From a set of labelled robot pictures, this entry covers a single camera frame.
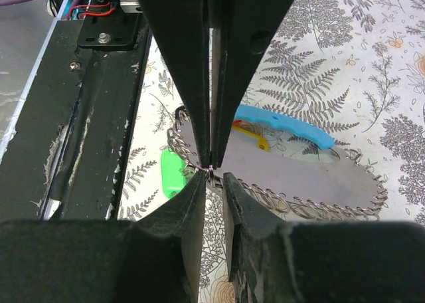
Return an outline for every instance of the yellow plastic object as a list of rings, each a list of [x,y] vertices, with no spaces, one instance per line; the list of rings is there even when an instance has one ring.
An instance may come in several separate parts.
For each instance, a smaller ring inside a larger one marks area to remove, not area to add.
[[[236,130],[237,132],[242,132],[243,134],[246,134],[247,136],[250,136],[252,138],[255,138],[257,140],[256,142],[257,148],[260,148],[261,150],[268,152],[268,149],[269,149],[268,142],[263,137],[253,134],[252,132],[242,129],[238,126],[232,126],[232,129]]]

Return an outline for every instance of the light blue plastic object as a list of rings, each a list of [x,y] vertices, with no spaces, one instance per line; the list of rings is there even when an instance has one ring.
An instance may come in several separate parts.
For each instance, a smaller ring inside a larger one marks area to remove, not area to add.
[[[335,144],[330,135],[311,124],[257,107],[239,105],[234,119],[261,122],[275,129],[285,130],[298,137],[308,139],[318,145],[320,149],[329,149]]]

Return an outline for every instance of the floral tablecloth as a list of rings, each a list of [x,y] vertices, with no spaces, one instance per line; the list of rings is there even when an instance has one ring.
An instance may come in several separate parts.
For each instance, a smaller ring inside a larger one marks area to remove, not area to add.
[[[385,179],[381,220],[425,224],[425,0],[296,0],[243,99],[330,133]],[[152,42],[120,218],[167,201],[160,155],[181,99]],[[234,302],[222,201],[208,191],[199,302]]]

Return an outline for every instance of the bright green object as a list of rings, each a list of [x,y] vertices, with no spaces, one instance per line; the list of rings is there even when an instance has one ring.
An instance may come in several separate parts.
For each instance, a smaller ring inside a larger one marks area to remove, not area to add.
[[[161,154],[162,191],[171,199],[178,194],[186,185],[186,177],[183,175],[185,162],[171,150],[165,150]]]

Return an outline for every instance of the screw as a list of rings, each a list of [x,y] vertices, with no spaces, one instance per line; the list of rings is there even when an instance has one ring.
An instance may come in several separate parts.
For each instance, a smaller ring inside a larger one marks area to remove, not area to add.
[[[100,44],[106,44],[111,41],[111,35],[106,33],[100,33],[98,41]]]
[[[69,64],[69,69],[71,70],[71,72],[73,72],[74,70],[77,70],[81,67],[81,64],[79,62],[71,62]]]

